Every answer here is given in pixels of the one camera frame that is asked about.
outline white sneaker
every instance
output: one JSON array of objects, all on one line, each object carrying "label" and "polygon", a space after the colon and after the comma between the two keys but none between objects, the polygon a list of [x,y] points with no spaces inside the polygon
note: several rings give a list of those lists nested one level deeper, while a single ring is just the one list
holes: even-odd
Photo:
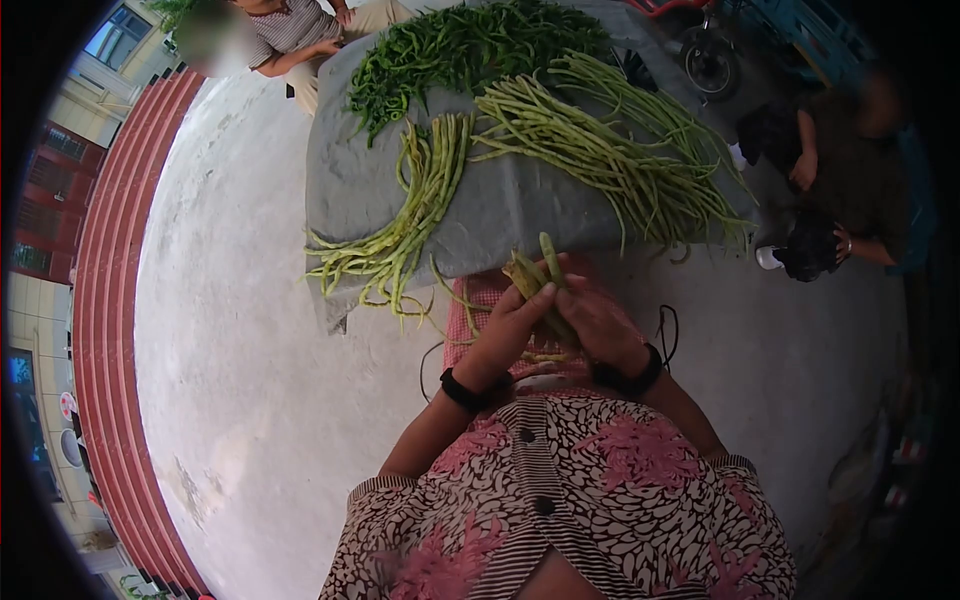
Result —
[{"label": "white sneaker", "polygon": [[736,170],[743,171],[746,169],[747,159],[743,156],[743,153],[740,152],[740,142],[732,146],[728,145],[727,148],[730,150],[730,156],[733,158],[733,166],[736,167]]},{"label": "white sneaker", "polygon": [[774,250],[776,246],[763,246],[756,249],[756,264],[760,265],[760,268],[767,271],[773,271],[774,269],[782,269],[783,263],[778,261],[774,257]]}]

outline beige pants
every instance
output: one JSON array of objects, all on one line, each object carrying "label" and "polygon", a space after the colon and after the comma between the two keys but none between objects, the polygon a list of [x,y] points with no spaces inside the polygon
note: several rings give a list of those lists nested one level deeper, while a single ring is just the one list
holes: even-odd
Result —
[{"label": "beige pants", "polygon": [[[344,28],[344,43],[387,29],[411,16],[413,13],[397,0],[371,0],[356,8],[350,24]],[[317,112],[317,71],[328,58],[317,57],[301,62],[283,76],[283,80],[294,88],[297,106],[310,116]]]}]

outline tree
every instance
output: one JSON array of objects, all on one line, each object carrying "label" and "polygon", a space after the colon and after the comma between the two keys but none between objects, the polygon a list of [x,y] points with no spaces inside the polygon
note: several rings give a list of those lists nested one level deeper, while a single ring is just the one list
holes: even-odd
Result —
[{"label": "tree", "polygon": [[163,17],[160,29],[164,33],[173,32],[173,39],[177,41],[177,27],[196,4],[197,0],[151,0],[147,6],[160,13]]}]

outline pink floral blouse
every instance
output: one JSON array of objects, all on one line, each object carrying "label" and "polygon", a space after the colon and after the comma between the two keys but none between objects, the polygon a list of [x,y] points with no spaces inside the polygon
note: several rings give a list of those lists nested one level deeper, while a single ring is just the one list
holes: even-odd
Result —
[{"label": "pink floral blouse", "polygon": [[608,598],[789,597],[796,571],[753,465],[582,390],[476,421],[419,480],[348,499],[321,598],[510,598],[550,547]]}]

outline pile of green peppers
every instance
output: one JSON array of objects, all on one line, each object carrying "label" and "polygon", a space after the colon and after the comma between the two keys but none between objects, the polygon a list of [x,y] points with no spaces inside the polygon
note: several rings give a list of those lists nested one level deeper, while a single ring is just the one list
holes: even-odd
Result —
[{"label": "pile of green peppers", "polygon": [[427,110],[432,85],[480,95],[492,82],[533,73],[569,50],[597,54],[607,40],[600,22],[541,0],[483,7],[458,5],[421,13],[392,27],[353,72],[348,108],[367,129],[367,146],[411,99]]}]

